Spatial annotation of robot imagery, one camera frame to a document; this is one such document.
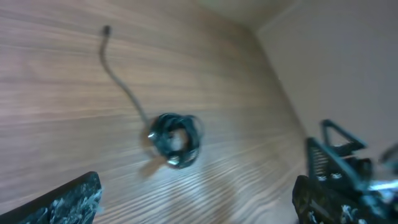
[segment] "wooden panel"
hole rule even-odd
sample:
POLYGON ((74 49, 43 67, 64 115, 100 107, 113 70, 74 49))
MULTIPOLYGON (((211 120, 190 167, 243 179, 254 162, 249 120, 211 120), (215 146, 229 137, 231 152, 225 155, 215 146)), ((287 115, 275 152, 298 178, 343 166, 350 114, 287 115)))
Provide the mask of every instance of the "wooden panel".
POLYGON ((302 130, 257 40, 194 2, 1 1, 0 212, 90 170, 96 223, 293 223, 302 130), (98 58, 149 117, 195 114, 199 160, 151 158, 144 124, 98 58))

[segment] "coiled cable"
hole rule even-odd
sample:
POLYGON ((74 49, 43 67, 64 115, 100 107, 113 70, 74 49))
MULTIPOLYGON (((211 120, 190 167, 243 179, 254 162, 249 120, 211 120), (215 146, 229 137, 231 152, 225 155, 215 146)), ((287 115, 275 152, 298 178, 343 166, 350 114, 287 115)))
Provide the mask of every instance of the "coiled cable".
POLYGON ((149 130, 148 138, 154 143, 160 155, 164 156, 171 166, 179 169, 192 165, 200 152, 200 140, 204 133, 203 123, 194 115, 165 113, 157 117, 155 121, 150 124, 139 100, 130 88, 113 73, 106 59, 106 47, 108 46, 111 31, 111 26, 104 26, 104 39, 99 50, 99 59, 106 73, 124 90, 133 105, 137 108, 142 121, 149 130), (196 129, 195 121, 197 121, 200 126, 199 131, 196 129), (181 149, 175 150, 172 147, 172 139, 174 133, 179 129, 185 131, 187 142, 181 149))

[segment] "cable end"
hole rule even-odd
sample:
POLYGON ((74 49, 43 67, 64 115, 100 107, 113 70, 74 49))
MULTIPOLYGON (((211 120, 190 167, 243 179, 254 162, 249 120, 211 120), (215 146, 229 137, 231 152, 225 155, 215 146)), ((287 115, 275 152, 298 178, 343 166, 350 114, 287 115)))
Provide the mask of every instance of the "cable end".
POLYGON ((104 26, 104 29, 103 29, 104 36, 109 37, 111 35, 111 33, 112 33, 112 27, 109 25, 104 26))

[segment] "black object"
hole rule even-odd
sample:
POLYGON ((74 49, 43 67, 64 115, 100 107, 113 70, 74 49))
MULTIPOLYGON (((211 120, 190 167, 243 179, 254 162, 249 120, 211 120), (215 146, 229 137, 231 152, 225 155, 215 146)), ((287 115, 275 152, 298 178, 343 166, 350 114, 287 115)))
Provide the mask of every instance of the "black object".
POLYGON ((192 115, 166 113, 160 115, 150 127, 149 138, 167 158, 169 164, 175 167, 184 168, 192 165, 199 154, 201 132, 198 133, 195 129, 195 119, 197 117, 192 115), (171 147, 171 140, 172 133, 178 129, 185 130, 188 141, 181 150, 175 151, 171 147))
POLYGON ((75 180, 3 215, 0 223, 90 224, 102 189, 96 172, 75 180))
POLYGON ((300 223, 395 223, 391 207, 369 190, 373 166, 370 159, 358 159, 353 151, 365 143, 331 120, 321 123, 324 144, 307 138, 308 177, 298 176, 293 204, 300 223), (348 143, 334 146, 329 130, 334 129, 348 143))
POLYGON ((380 157, 379 162, 398 175, 398 143, 389 147, 380 157))
POLYGON ((200 152, 200 140, 203 137, 203 123, 194 115, 180 115, 176 113, 165 113, 155 119, 151 125, 139 100, 135 97, 130 88, 118 78, 111 70, 105 57, 106 46, 111 36, 111 26, 104 26, 104 39, 99 51, 99 59, 108 75, 118 84, 132 103, 137 108, 142 121, 149 130, 149 139, 154 143, 160 155, 167 159, 167 162, 175 168, 182 169, 192 165, 200 152), (195 121, 200 124, 200 131, 195 127, 195 121), (182 129, 185 131, 188 141, 179 150, 174 150, 171 145, 173 133, 182 129))

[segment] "white ceiling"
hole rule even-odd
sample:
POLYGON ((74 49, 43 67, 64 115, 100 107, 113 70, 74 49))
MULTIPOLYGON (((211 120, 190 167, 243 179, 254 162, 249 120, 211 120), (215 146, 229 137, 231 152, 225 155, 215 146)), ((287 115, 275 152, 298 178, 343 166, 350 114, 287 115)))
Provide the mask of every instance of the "white ceiling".
POLYGON ((198 0, 205 7, 257 31, 296 0, 198 0))

